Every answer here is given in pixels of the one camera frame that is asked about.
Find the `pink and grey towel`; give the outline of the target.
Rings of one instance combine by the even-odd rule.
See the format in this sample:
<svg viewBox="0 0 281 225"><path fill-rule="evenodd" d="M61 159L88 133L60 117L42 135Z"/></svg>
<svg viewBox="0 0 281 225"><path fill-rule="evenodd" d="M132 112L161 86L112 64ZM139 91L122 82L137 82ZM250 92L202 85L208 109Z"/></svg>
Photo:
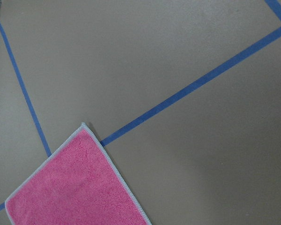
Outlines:
<svg viewBox="0 0 281 225"><path fill-rule="evenodd" d="M6 200L13 225L148 225L150 220L86 124Z"/></svg>

